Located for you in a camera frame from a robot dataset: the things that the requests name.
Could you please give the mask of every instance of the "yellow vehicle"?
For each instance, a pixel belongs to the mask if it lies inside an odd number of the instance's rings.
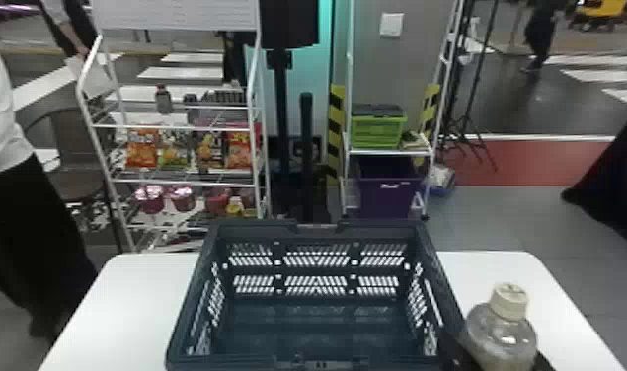
[[[610,32],[624,13],[627,0],[578,0],[569,29],[581,25],[581,31],[593,31],[606,25]]]

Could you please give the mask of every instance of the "warning stripe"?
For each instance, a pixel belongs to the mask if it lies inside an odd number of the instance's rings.
[[[420,129],[419,131],[432,144],[432,135],[435,128],[435,114],[437,113],[437,102],[439,100],[439,84],[428,84],[424,92],[424,101],[422,102],[422,112],[419,115]],[[415,168],[421,167],[426,163],[426,157],[416,157],[413,160]]]
[[[327,132],[327,185],[335,186],[339,183],[339,174],[342,171],[341,159],[343,156],[343,136],[346,115],[343,110],[343,99],[346,88],[332,85],[329,95],[329,117]]]

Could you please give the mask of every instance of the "white bottle cap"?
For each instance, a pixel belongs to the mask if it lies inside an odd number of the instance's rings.
[[[522,287],[512,283],[500,283],[493,289],[489,306],[498,316],[511,321],[525,318],[527,293]]]

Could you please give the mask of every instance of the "green basket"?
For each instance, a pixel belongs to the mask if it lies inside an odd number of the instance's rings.
[[[353,105],[353,148],[396,149],[408,118],[395,105]]]

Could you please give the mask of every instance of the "purple bin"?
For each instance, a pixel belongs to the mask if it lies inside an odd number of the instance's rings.
[[[357,178],[361,193],[359,217],[406,219],[422,178],[415,173],[412,157],[359,158]]]

